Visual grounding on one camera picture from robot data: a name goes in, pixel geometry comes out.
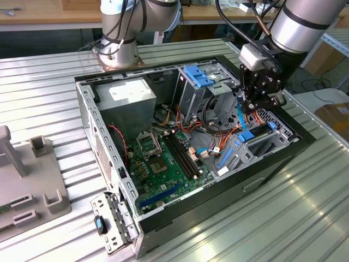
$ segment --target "black plastic part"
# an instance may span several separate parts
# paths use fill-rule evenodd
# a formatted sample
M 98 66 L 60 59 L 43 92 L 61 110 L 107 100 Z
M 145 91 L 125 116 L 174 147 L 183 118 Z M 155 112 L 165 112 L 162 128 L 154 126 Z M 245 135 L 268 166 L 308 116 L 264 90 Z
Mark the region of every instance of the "black plastic part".
M 260 136 L 260 135 L 264 135 L 266 133 L 270 133 L 273 130 L 271 129 L 271 127 L 268 124 L 265 123 L 265 124 L 262 124 L 262 125 L 260 125 L 258 127 L 253 128 L 253 129 L 251 129 L 249 131 L 252 133 L 252 135 L 257 137 L 257 136 Z
M 118 168 L 118 172 L 119 172 L 121 179 L 124 179 L 127 177 L 127 174 L 126 174 L 125 169 L 123 167 Z
M 104 219 L 103 219 L 103 216 L 95 216 L 94 217 L 94 224 L 96 225 L 96 228 L 97 228 L 97 231 L 98 231 L 98 234 L 101 236 L 101 235 L 104 235 L 106 233 L 108 233 L 108 230 L 107 230 L 107 227 L 105 225 L 105 222 L 104 222 Z

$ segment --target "black cable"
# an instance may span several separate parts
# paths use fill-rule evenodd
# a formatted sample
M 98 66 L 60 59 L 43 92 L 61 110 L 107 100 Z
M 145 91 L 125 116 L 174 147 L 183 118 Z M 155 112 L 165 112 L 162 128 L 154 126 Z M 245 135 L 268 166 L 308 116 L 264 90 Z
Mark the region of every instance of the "black cable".
M 207 102 L 205 103 L 205 105 L 203 106 L 202 112 L 201 112 L 201 121 L 202 121 L 202 126 L 207 130 L 207 132 L 211 135 L 217 136 L 217 135 L 221 135 L 221 134 L 227 134 L 231 131 L 231 129 L 227 129 L 227 130 L 222 130 L 220 127 L 218 127 L 216 124 L 208 124 L 206 121 L 206 111 L 207 108 L 209 107 L 210 103 L 213 103 L 215 100 L 217 99 L 217 97 L 211 96 Z
M 270 31 L 268 29 L 268 27 L 266 26 L 266 24 L 263 22 L 262 18 L 260 17 L 260 15 L 258 14 L 256 7 L 253 3 L 253 0 L 249 0 L 251 8 L 253 13 L 255 14 L 255 17 L 257 18 L 258 24 L 260 25 L 261 29 L 263 30 L 264 34 L 266 35 L 270 35 Z
M 255 43 L 248 35 L 246 35 L 243 31 L 241 31 L 238 27 L 236 27 L 223 13 L 220 5 L 219 5 L 219 0 L 215 0 L 215 4 L 216 4 L 216 9 L 218 14 L 223 18 L 223 20 L 237 33 L 239 34 L 243 39 L 245 39 L 247 42 L 249 42 L 254 48 L 256 48 L 259 52 L 261 52 L 262 54 L 264 54 L 270 61 L 272 61 L 276 67 L 276 71 L 278 73 L 282 72 L 282 66 L 279 63 L 279 61 L 277 61 L 275 59 L 275 57 L 273 57 L 265 48 L 263 48 L 262 46 L 258 45 L 257 43 Z
M 326 88 L 331 88 L 331 81 L 329 81 L 328 79 L 324 78 L 323 76 L 330 72 L 331 70 L 333 70 L 335 67 L 337 67 L 341 62 L 344 61 L 346 57 L 344 57 L 340 62 L 338 62 L 336 65 L 332 66 L 330 69 L 328 69 L 326 72 L 322 73 L 321 76 L 320 76 L 320 79 L 307 79 L 307 80 L 303 80 L 300 84 L 301 86 L 303 87 L 303 89 L 306 91 L 306 92 L 309 92 L 309 90 L 307 90 L 304 86 L 304 83 L 306 82 L 310 82 L 310 81 L 315 81 L 314 83 L 314 87 L 316 87 L 317 90 L 321 90 L 321 89 L 326 89 Z
M 262 14 L 263 14 L 263 12 L 264 12 L 264 9 L 266 8 L 266 4 L 267 4 L 267 0 L 264 0 L 264 5 L 263 5 Z M 260 34 L 260 31 L 261 31 L 261 27 L 258 28 L 257 33 L 256 33 L 255 36 L 253 37 L 253 40 L 255 40 L 255 39 L 258 37 L 258 35 Z
M 267 9 L 262 12 L 261 14 L 261 19 L 263 19 L 265 17 L 265 15 L 276 5 L 280 2 L 280 0 L 276 0 L 275 2 L 271 3 L 270 6 L 267 7 Z
M 287 2 L 287 0 L 285 0 L 285 1 L 282 3 L 281 7 L 279 8 L 278 13 L 276 14 L 276 17 L 273 19 L 273 22 L 272 22 L 272 24 L 271 24 L 270 27 L 269 27 L 269 30 L 272 29 L 273 25 L 275 24 L 275 21 L 277 20 L 278 16 L 280 15 L 280 12 L 281 12 L 281 10 L 284 8 L 284 5 L 286 4 L 286 2 Z
M 133 17 L 133 13 L 134 13 L 135 9 L 136 9 L 136 1 L 134 2 L 133 7 L 132 7 L 130 19 L 129 19 L 129 22 L 128 22 L 127 27 L 126 27 L 126 31 L 125 31 L 125 35 L 124 35 L 123 40 L 126 38 L 127 33 L 129 32 L 129 27 L 130 27 L 130 24 L 131 24 L 131 19 L 132 19 L 132 17 Z M 119 50 L 120 50 L 120 48 L 119 48 L 119 49 L 116 49 L 114 52 L 111 52 L 111 53 L 101 53 L 101 52 L 98 52 L 98 54 L 104 55 L 104 56 L 111 56 L 111 55 L 116 54 Z
M 123 0 L 122 2 L 122 7 L 121 7 L 121 13 L 123 12 L 124 8 L 126 8 L 125 6 L 127 6 L 127 3 L 128 3 L 128 0 Z M 101 41 L 103 41 L 105 38 L 107 38 L 114 30 L 115 28 L 119 25 L 119 23 L 121 23 L 121 19 L 122 19 L 122 15 L 120 16 L 119 20 L 116 22 L 116 24 L 113 26 L 113 28 L 111 28 L 109 30 L 109 32 L 107 32 L 104 36 L 102 36 L 100 39 L 98 40 L 95 40 L 85 46 L 83 46 L 82 48 L 78 49 L 78 52 L 81 51 L 82 49 L 85 49 L 87 47 L 94 47 L 96 45 L 96 43 L 99 43 Z
M 126 0 L 126 1 L 124 0 L 124 1 L 123 1 L 122 6 L 121 6 L 120 18 L 119 18 L 119 20 L 117 21 L 117 23 L 113 26 L 113 28 L 108 32 L 108 33 L 111 33 L 112 31 L 115 30 L 115 28 L 116 28 L 117 26 L 119 26 L 119 27 L 118 27 L 118 33 L 117 33 L 116 37 L 115 37 L 114 39 L 112 39 L 112 41 L 109 41 L 106 45 L 103 45 L 100 49 L 104 49 L 104 48 L 110 46 L 112 43 L 114 43 L 114 42 L 119 38 L 120 32 L 121 32 L 121 24 L 122 24 L 124 15 L 125 15 L 125 13 L 126 13 L 126 9 L 127 9 L 128 3 L 129 3 L 128 0 Z

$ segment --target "metal workbench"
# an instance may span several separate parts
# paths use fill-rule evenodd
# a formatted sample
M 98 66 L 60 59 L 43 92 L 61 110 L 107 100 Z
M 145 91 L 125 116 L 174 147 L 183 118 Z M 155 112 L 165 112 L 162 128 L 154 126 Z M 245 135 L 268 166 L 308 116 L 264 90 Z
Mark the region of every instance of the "metal workbench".
M 221 40 L 140 46 L 145 64 L 237 54 Z M 89 201 L 105 190 L 82 129 L 74 76 L 101 70 L 91 52 L 0 61 L 0 122 L 15 145 L 53 141 L 73 210 L 0 243 L 0 261 L 133 261 L 108 257 Z M 349 156 L 342 141 L 287 94 L 286 111 L 317 141 L 261 189 L 139 261 L 347 261 Z

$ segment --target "label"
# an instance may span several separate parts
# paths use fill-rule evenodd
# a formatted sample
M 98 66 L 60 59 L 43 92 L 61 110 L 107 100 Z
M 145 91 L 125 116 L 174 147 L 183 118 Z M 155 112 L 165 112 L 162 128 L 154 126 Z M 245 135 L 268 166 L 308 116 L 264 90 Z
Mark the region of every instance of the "label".
M 229 171 L 229 169 L 225 166 L 223 168 L 221 168 L 220 170 L 217 171 L 219 176 L 224 175 L 225 173 L 227 173 Z
M 127 85 L 115 86 L 109 88 L 109 93 L 114 99 L 114 101 L 119 101 L 122 99 L 142 96 L 145 94 L 151 94 L 151 90 L 147 88 L 142 80 L 134 80 L 132 83 Z
M 349 114 L 349 109 L 345 108 L 344 106 L 338 106 L 337 109 L 342 113 L 342 114 Z

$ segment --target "blue pcie slot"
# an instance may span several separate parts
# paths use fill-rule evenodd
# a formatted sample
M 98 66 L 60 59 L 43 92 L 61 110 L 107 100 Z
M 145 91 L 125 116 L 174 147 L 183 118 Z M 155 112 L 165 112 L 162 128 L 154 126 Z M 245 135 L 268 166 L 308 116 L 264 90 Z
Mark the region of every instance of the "blue pcie slot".
M 228 152 L 225 154 L 223 160 L 219 163 L 218 167 L 221 169 L 224 163 L 227 161 L 228 157 L 230 156 L 231 152 L 233 152 L 232 148 L 229 148 Z
M 158 194 L 156 196 L 153 196 L 152 198 L 149 198 L 147 200 L 144 200 L 144 201 L 140 202 L 140 207 L 142 208 L 144 206 L 150 205 L 150 204 L 154 203 L 155 201 L 158 201 L 161 198 L 164 198 L 164 197 L 166 197 L 168 195 L 171 195 L 173 192 L 177 191 L 177 188 L 180 185 L 181 185 L 180 183 L 176 184 L 174 187 L 172 187 L 172 188 L 170 188 L 170 189 L 168 189 L 168 190 L 166 190 L 166 191 L 164 191 L 164 192 L 162 192 L 162 193 L 160 193 L 160 194 Z

